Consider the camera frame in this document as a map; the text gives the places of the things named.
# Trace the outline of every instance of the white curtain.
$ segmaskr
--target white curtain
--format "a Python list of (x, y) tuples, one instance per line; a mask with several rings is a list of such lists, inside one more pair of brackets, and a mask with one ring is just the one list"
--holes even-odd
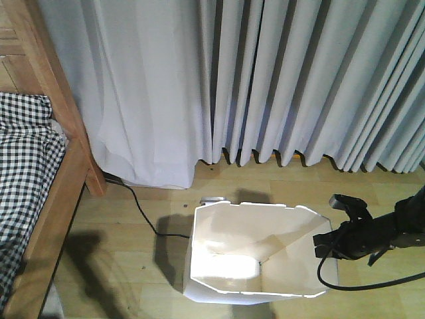
[(246, 164), (331, 156), (409, 172), (425, 156), (425, 1), (39, 0), (96, 161), (190, 187)]

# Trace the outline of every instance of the black and white checkered fabric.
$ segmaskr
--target black and white checkered fabric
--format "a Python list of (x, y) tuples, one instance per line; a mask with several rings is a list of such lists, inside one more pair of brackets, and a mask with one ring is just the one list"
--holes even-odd
[(0, 93), (0, 314), (65, 153), (47, 96)]

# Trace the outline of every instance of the bed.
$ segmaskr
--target bed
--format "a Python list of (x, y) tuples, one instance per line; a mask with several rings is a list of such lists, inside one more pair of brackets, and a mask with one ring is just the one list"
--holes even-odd
[(60, 152), (55, 155), (60, 167), (31, 231), (3, 313), (6, 319), (37, 318), (83, 185), (92, 195), (101, 196), (106, 182), (92, 157), (84, 124), (36, 1), (1, 0), (0, 61), (0, 92), (44, 100), (68, 138), (63, 158)]

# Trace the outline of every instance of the bed leg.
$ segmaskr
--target bed leg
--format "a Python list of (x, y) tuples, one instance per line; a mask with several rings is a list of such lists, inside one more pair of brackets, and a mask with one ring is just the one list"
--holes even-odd
[(91, 165), (86, 177), (86, 185), (91, 195), (103, 196), (106, 193), (107, 184), (100, 168)]

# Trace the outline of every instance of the wooden floor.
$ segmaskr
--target wooden floor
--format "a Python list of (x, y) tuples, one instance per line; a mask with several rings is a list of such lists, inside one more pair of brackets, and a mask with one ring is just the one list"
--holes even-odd
[[(374, 216), (389, 213), (396, 201), (415, 194), (425, 173), (341, 173), (329, 159), (303, 167), (276, 160), (245, 167), (199, 162), (188, 190), (137, 188), (139, 202), (160, 231), (189, 234), (202, 196), (225, 196), (233, 203), (305, 205), (331, 219), (333, 193), (364, 199)], [(181, 294), (187, 240), (157, 238), (139, 214), (131, 193), (110, 185), (106, 196), (83, 193), (68, 244), (55, 276), (67, 318), (269, 319), (269, 318), (425, 318), (425, 279), (364, 292), (329, 291), (314, 299), (257, 306), (199, 304)], [(425, 247), (396, 249), (372, 268), (367, 259), (339, 262), (341, 284), (356, 285), (425, 271)]]

